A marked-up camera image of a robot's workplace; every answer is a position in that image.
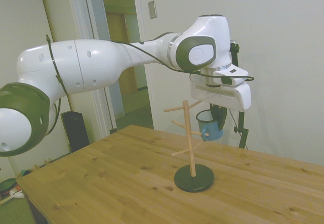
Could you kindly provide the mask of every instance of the black speaker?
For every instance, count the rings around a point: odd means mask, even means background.
[[[62,113],[61,117],[70,142],[70,152],[75,152],[88,146],[90,143],[82,114],[68,111]]]

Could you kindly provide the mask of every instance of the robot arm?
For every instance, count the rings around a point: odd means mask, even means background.
[[[122,44],[104,40],[69,40],[21,53],[18,82],[0,89],[0,156],[14,156],[36,146],[52,128],[55,102],[68,94],[106,87],[127,68],[161,63],[191,76],[191,94],[198,100],[244,111],[251,104],[248,73],[231,63],[226,18],[200,16],[184,33]]]

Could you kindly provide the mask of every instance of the mug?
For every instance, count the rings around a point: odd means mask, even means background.
[[[223,130],[218,129],[218,121],[213,119],[210,109],[199,112],[196,119],[198,120],[201,138],[204,141],[217,140],[223,136]]]

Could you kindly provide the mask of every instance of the black round base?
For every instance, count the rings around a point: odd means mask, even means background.
[[[190,165],[180,168],[174,175],[176,186],[186,192],[201,192],[208,189],[214,182],[213,171],[200,164],[196,164],[196,177],[190,174]]]

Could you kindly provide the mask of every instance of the mug holder stand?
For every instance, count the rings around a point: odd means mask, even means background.
[[[191,130],[191,124],[190,124],[190,113],[189,109],[196,106],[197,104],[201,103],[202,101],[197,101],[196,103],[189,105],[188,101],[183,101],[183,106],[176,107],[176,108],[170,108],[170,109],[164,109],[164,112],[171,112],[176,110],[182,110],[184,111],[184,118],[185,118],[185,125],[178,123],[174,120],[171,120],[172,123],[176,124],[177,126],[180,126],[186,130],[186,136],[187,136],[187,143],[188,143],[188,149],[175,152],[172,154],[172,156],[177,156],[179,154],[183,154],[186,152],[189,152],[190,157],[190,164],[181,167],[174,176],[174,182],[176,186],[186,192],[201,192],[206,189],[208,189],[210,186],[212,186],[214,182],[214,173],[213,171],[201,164],[195,164],[194,161],[194,153],[193,151],[203,142],[200,141],[195,147],[192,146],[191,143],[191,135],[200,135],[201,132],[196,132]]]

